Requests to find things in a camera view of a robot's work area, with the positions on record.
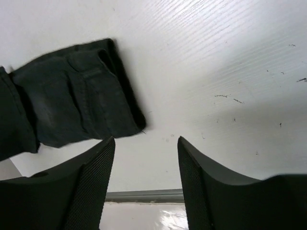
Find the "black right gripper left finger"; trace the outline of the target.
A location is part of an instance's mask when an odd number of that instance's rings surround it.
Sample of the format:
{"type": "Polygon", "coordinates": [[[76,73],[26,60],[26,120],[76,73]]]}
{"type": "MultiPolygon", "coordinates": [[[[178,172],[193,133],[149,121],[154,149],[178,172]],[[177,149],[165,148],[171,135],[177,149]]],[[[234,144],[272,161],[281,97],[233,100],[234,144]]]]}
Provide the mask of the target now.
{"type": "Polygon", "coordinates": [[[1,229],[99,229],[115,146],[110,137],[31,177],[2,180],[1,229]]]}

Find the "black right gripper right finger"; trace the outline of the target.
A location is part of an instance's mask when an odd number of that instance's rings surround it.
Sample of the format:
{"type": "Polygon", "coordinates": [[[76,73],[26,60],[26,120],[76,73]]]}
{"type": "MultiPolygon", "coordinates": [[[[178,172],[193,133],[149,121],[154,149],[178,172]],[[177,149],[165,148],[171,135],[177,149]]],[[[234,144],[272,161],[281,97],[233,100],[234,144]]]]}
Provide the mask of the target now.
{"type": "Polygon", "coordinates": [[[189,229],[306,229],[305,174],[258,180],[214,161],[183,137],[177,150],[189,229]]]}

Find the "black trousers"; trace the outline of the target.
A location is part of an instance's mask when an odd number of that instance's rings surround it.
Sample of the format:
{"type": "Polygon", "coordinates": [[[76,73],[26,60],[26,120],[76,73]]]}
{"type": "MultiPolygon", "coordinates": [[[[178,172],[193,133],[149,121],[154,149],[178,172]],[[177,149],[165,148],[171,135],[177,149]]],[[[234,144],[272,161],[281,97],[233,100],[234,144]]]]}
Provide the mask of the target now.
{"type": "Polygon", "coordinates": [[[0,158],[146,127],[115,42],[106,38],[0,70],[0,158]]]}

